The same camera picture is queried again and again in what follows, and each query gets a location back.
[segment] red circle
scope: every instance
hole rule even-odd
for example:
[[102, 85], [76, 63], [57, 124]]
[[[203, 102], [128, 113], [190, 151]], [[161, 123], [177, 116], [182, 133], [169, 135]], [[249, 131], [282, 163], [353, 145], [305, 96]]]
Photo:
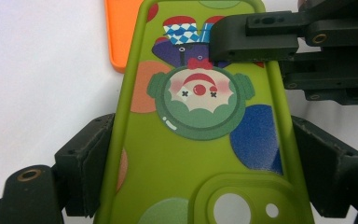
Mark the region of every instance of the red circle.
[[215, 86], [212, 86], [211, 88], [209, 88], [209, 91], [217, 91], [217, 88]]
[[196, 93], [196, 95], [203, 95], [206, 92], [206, 88], [199, 84], [193, 88], [193, 92]]

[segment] clown face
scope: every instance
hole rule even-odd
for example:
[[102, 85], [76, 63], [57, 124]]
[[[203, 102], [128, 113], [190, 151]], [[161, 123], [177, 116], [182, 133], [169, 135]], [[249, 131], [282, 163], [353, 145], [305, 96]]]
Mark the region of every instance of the clown face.
[[214, 70], [185, 69], [174, 74], [170, 82], [172, 101], [183, 103], [189, 111], [206, 109], [213, 113], [218, 106], [228, 105], [233, 94], [230, 79]]
[[245, 100], [254, 95], [254, 89], [245, 75], [232, 76], [212, 65], [190, 63], [154, 75], [147, 93], [171, 131], [190, 139], [211, 140], [237, 127]]

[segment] screw hole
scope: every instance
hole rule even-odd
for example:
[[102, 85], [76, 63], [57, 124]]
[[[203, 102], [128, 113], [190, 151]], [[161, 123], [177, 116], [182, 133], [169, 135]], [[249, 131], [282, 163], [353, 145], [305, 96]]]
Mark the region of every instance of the screw hole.
[[261, 20], [261, 22], [263, 22], [263, 24], [270, 25], [270, 24], [272, 24], [272, 23], [275, 22], [275, 18], [273, 18], [273, 17], [266, 17], [266, 18], [263, 18], [263, 19]]
[[296, 83], [290, 83], [289, 85], [287, 85], [287, 88], [288, 89], [294, 89], [297, 87], [297, 84]]
[[312, 95], [312, 96], [310, 97], [311, 100], [319, 100], [319, 98], [321, 98], [320, 95]]
[[20, 182], [26, 182], [38, 178], [42, 175], [42, 171], [38, 169], [24, 171], [22, 174], [17, 176], [17, 180]]
[[314, 44], [322, 44], [327, 39], [327, 35], [316, 35], [313, 37], [312, 42]]

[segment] phone case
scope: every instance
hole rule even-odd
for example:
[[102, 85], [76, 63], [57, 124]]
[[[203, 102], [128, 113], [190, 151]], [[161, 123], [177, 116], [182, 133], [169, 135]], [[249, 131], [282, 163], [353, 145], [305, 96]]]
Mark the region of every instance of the phone case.
[[313, 223], [276, 62], [210, 62], [211, 27], [258, 0], [146, 0], [95, 222]]

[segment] white surface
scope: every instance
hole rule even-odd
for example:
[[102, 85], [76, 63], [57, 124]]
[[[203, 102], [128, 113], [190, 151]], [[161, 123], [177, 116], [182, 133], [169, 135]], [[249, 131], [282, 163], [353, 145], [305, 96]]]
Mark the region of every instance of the white surface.
[[[266, 0], [267, 11], [296, 0]], [[123, 76], [108, 58], [103, 0], [0, 1], [0, 197], [23, 167], [52, 165], [54, 153], [89, 121], [116, 111]], [[309, 103], [288, 93], [292, 114], [358, 149], [358, 106]], [[346, 219], [316, 223], [352, 223]], [[66, 223], [91, 223], [69, 218]]]
[[227, 193], [217, 199], [213, 216], [217, 224], [249, 224], [252, 212], [249, 204], [240, 195]]

